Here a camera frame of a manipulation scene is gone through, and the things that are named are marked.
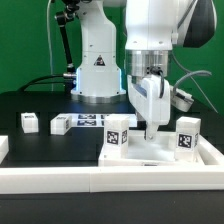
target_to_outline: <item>white platform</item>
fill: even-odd
[[[99,166],[205,166],[224,165],[224,156],[202,136],[199,137],[198,151],[193,163],[176,161],[174,149],[176,133],[158,132],[153,142],[144,140],[144,131],[129,131],[128,154],[119,158],[117,154],[108,154],[103,146]]]
[[[6,154],[7,137],[0,139]],[[205,165],[1,168],[0,194],[224,190],[223,155],[202,137],[199,144]]]

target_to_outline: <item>white cube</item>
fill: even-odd
[[[195,160],[201,119],[181,117],[176,125],[175,159],[193,162]]]
[[[104,150],[108,156],[125,158],[128,151],[129,116],[111,114],[104,121]]]
[[[22,113],[21,123],[24,133],[39,132],[38,119],[35,113]]]
[[[72,116],[60,114],[51,120],[51,134],[64,135],[72,127]]]

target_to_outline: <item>white plastic tray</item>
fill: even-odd
[[[0,139],[6,154],[7,137]],[[224,190],[222,154],[203,138],[200,144],[207,165],[1,168],[0,194]]]

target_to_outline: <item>green backdrop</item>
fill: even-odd
[[[214,0],[218,26],[213,39],[200,49],[175,48],[178,60],[190,70],[209,70],[212,77],[197,77],[196,80],[216,106],[224,114],[224,2]],[[45,75],[50,75],[49,51],[47,42],[47,4],[48,0],[3,1],[1,3],[0,20],[0,92],[14,91],[28,81]],[[54,20],[56,12],[63,10],[63,4],[57,0],[51,5],[51,37],[54,58],[54,73],[66,71],[66,61],[62,47],[59,28]],[[112,20],[118,31],[117,34],[117,64],[124,71],[123,21],[121,8],[106,8],[105,13]],[[77,67],[81,63],[81,30],[79,21],[67,25],[68,37],[72,49],[72,57]],[[183,75],[183,72],[171,64],[170,83]],[[126,78],[123,74],[123,86],[126,88]],[[186,81],[183,89],[191,93],[196,99],[207,104],[194,83]],[[32,87],[30,90],[51,90],[51,86]]]

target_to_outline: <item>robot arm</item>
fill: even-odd
[[[170,119],[170,87],[161,95],[160,69],[169,73],[173,45],[200,47],[214,35],[216,13],[212,0],[127,0],[126,72],[129,99],[146,120],[146,138],[155,137]]]

